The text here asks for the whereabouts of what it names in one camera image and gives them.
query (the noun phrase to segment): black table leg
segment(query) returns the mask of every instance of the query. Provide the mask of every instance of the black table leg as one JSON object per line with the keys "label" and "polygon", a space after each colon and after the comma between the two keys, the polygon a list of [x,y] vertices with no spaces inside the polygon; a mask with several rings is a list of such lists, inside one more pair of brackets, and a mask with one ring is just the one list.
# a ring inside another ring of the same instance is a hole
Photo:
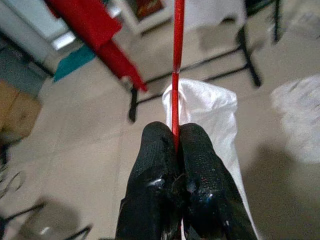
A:
{"label": "black table leg", "polygon": [[16,218],[16,217],[18,217],[18,216],[21,216],[21,215],[23,215],[23,214],[26,214],[26,213],[28,213],[28,212],[35,211],[35,210],[40,211],[41,209],[43,209],[43,208],[45,207],[45,205],[46,205],[45,203],[41,203],[41,204],[39,204],[39,205],[35,205],[35,206],[33,206],[33,207],[30,207],[30,208],[28,208],[28,209],[26,209],[26,210],[23,210],[23,211],[21,211],[21,212],[18,212],[18,213],[16,213],[16,214],[12,215],[12,216],[7,217],[7,218],[5,219],[5,221],[8,223],[8,222],[10,222],[12,219],[14,219],[14,218]]}
{"label": "black table leg", "polygon": [[275,0],[274,9],[274,43],[279,41],[280,0]]}
{"label": "black table leg", "polygon": [[240,43],[240,48],[244,54],[244,57],[245,57],[245,60],[246,60],[246,65],[247,67],[249,68],[250,70],[250,73],[251,73],[251,76],[252,76],[252,79],[253,79],[253,82],[254,84],[257,86],[257,87],[260,87],[261,86],[261,80],[255,70],[255,67],[251,61],[251,58],[250,58],[250,54],[248,52],[248,49],[247,49],[247,42],[246,42],[246,32],[245,32],[245,27],[243,26],[240,31],[238,32],[238,41]]}
{"label": "black table leg", "polygon": [[129,110],[129,119],[134,123],[136,121],[138,90],[134,87],[131,89],[131,106]]}
{"label": "black table leg", "polygon": [[81,235],[83,235],[83,237],[81,239],[85,239],[86,236],[91,231],[91,229],[92,229],[92,225],[88,225],[84,229],[78,231],[77,233],[73,234],[72,236],[66,238],[65,240],[75,240],[75,239],[77,239],[77,237],[79,237]]}

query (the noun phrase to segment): red stick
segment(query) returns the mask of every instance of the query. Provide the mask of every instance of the red stick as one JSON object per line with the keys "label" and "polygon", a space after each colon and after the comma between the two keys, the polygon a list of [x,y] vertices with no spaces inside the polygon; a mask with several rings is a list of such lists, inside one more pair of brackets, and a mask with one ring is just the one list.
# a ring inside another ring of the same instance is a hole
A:
{"label": "red stick", "polygon": [[185,0],[175,0],[174,3],[174,38],[172,66],[172,133],[175,150],[179,145],[179,96],[178,81],[181,67],[182,46],[184,37]]}

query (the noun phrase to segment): tiled floor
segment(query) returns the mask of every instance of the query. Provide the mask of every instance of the tiled floor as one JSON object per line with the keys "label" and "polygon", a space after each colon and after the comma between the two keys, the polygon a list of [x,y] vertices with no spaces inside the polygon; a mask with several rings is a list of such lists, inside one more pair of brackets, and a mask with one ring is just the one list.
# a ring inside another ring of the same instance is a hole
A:
{"label": "tiled floor", "polygon": [[[297,163],[286,151],[281,116],[270,100],[277,86],[320,71],[320,42],[286,33],[278,44],[271,44],[266,21],[271,11],[269,7],[256,14],[247,25],[250,46],[260,46],[252,58],[263,86],[254,88],[247,71],[214,84],[238,96],[236,148],[251,213],[263,239],[320,239],[320,166]],[[183,64],[232,48],[236,32],[226,23],[187,33]],[[172,25],[144,35],[128,54],[145,78],[170,70]],[[183,75],[201,79],[242,64],[241,55],[234,55]],[[150,92],[164,87],[155,84]],[[130,96],[98,59],[57,83],[48,80],[39,97],[43,108],[32,134],[10,150],[9,176],[24,171],[25,183],[0,199],[0,208],[9,215],[44,197],[72,210],[75,216],[69,221],[75,221],[77,229],[93,224],[88,239],[114,237],[143,127],[165,121],[161,100],[139,105],[137,122],[130,124]]]}

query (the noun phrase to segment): beige floor tile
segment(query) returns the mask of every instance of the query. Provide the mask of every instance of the beige floor tile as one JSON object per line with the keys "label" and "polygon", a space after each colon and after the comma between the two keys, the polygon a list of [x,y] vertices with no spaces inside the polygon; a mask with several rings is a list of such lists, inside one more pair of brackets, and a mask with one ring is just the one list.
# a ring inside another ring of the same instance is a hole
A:
{"label": "beige floor tile", "polygon": [[[152,35],[153,37],[149,37],[149,35],[142,37],[129,54],[145,80],[172,71],[173,31],[171,32],[170,29],[166,33],[163,30],[153,31],[152,34],[150,33],[150,36]],[[204,58],[201,40],[195,30],[185,34],[183,46],[183,66]]]}
{"label": "beige floor tile", "polygon": [[243,183],[264,239],[318,238],[320,208],[314,189],[319,181],[311,169],[319,166],[302,166],[286,151],[281,116],[272,108],[269,94],[240,100],[236,119]]}
{"label": "beige floor tile", "polygon": [[78,84],[79,69],[71,72],[57,82],[46,81],[39,92],[39,100],[43,104],[67,105],[74,95],[74,87]]}
{"label": "beige floor tile", "polygon": [[56,154],[42,194],[76,211],[79,227],[93,224],[88,239],[108,237],[118,176],[120,137]]}
{"label": "beige floor tile", "polygon": [[72,103],[85,102],[99,97],[107,91],[120,94],[125,91],[119,83],[119,79],[97,57],[81,67],[78,74],[78,82],[73,88]]}
{"label": "beige floor tile", "polygon": [[256,67],[263,78],[257,91],[269,92],[279,85],[319,72],[315,62],[320,54],[319,41],[285,33],[276,45],[269,45],[253,54]]}
{"label": "beige floor tile", "polygon": [[91,141],[120,134],[124,124],[124,91],[105,91],[66,110],[57,150],[84,146]]}
{"label": "beige floor tile", "polygon": [[[195,80],[202,80],[207,78],[213,74],[212,69],[208,65],[199,66],[197,68],[194,68],[192,70],[186,70],[183,71],[180,74],[180,78],[188,78],[188,79],[195,79]],[[163,79],[159,81],[152,82],[148,84],[148,91],[142,92],[140,91],[138,93],[138,100],[141,101],[143,99],[147,99],[153,95],[162,94],[167,87],[172,82],[172,76],[164,77]]]}
{"label": "beige floor tile", "polygon": [[128,119],[128,112],[126,114],[127,115],[123,126],[125,132],[131,130],[141,130],[147,124],[155,121],[166,123],[166,116],[161,98],[156,98],[146,103],[139,104],[136,108],[135,123],[131,123]]}
{"label": "beige floor tile", "polygon": [[223,22],[218,26],[203,26],[192,31],[198,36],[199,50],[208,58],[235,49],[239,28],[235,23]]}
{"label": "beige floor tile", "polygon": [[111,237],[116,235],[120,202],[125,197],[129,175],[139,153],[142,131],[143,129],[129,130],[122,136],[118,176],[113,198]]}
{"label": "beige floor tile", "polygon": [[66,109],[64,104],[45,103],[31,134],[10,148],[12,161],[23,163],[53,153],[65,121]]}
{"label": "beige floor tile", "polygon": [[[18,231],[15,228],[8,226],[3,240],[12,240],[17,236],[17,233]],[[19,240],[27,240],[27,239],[24,238],[23,236],[19,236]]]}
{"label": "beige floor tile", "polygon": [[274,14],[274,4],[270,4],[263,11],[248,17],[246,22],[249,46],[257,46],[259,42],[271,43],[273,32],[270,31]]}
{"label": "beige floor tile", "polygon": [[[245,65],[245,61],[241,52],[223,57],[219,60],[210,62],[206,65],[207,76],[201,76],[195,79],[205,79],[212,76],[217,76],[219,74],[229,72],[231,70],[241,68]],[[232,75],[221,77],[212,81],[210,84],[229,89],[237,94],[237,98],[240,100],[242,98],[248,97],[248,95],[253,95],[257,91],[254,86],[252,76],[248,69],[234,73]]]}

